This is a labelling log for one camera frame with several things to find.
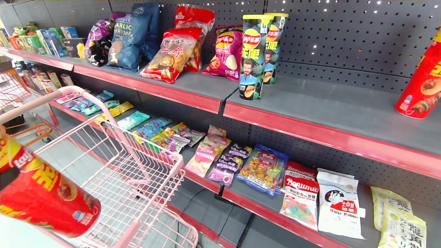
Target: red chip canister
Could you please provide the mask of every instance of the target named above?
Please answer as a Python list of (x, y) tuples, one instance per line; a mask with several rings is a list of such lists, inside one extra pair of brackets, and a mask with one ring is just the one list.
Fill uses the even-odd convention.
[(90, 229), (100, 201), (13, 138), (0, 134), (0, 213), (67, 237)]
[(415, 119), (424, 119), (441, 98), (441, 30), (424, 53), (395, 110)]

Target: yellow snack bag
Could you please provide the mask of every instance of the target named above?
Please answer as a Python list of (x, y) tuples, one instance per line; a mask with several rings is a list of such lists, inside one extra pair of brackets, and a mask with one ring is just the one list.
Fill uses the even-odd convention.
[(385, 203), (378, 248), (426, 248), (426, 222)]
[(381, 231), (382, 217), (383, 217), (383, 206), (385, 203), (388, 203), (399, 210), (412, 213), (411, 203), (406, 200), (404, 197), (383, 188), (373, 187), (372, 190), (372, 198), (374, 200), (374, 225), (375, 229)]

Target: white candy bag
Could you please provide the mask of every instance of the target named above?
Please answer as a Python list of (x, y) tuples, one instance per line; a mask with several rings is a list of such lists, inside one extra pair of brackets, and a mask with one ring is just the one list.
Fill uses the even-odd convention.
[(364, 239), (360, 224), (364, 209), (359, 207), (358, 180), (319, 172), (317, 181), (320, 184), (318, 230)]

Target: shopping cart wheel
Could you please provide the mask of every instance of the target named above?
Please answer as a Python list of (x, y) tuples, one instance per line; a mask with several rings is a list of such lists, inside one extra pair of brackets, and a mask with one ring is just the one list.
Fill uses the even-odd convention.
[(49, 143), (49, 142), (51, 142), (51, 138), (49, 138), (49, 137), (42, 138), (41, 141), (43, 141), (44, 143)]

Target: potato chip can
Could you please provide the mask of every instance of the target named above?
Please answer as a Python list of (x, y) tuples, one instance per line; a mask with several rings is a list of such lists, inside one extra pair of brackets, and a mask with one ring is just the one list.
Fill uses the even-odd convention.
[(0, 134), (0, 177), (0, 214), (8, 217), (78, 237), (101, 212), (98, 199), (4, 134)]
[(274, 17), (273, 22), (269, 26), (266, 35), (266, 51), (265, 51), (265, 67), (263, 75), (263, 84), (274, 84), (277, 73), (277, 62), (279, 61), (280, 39), (283, 34), (283, 27), (288, 20), (286, 13), (265, 13)]
[(239, 96), (245, 101), (262, 98), (266, 36), (272, 19), (270, 15), (243, 16)]
[(422, 56), (395, 110), (407, 117), (424, 119), (441, 99), (441, 30)]

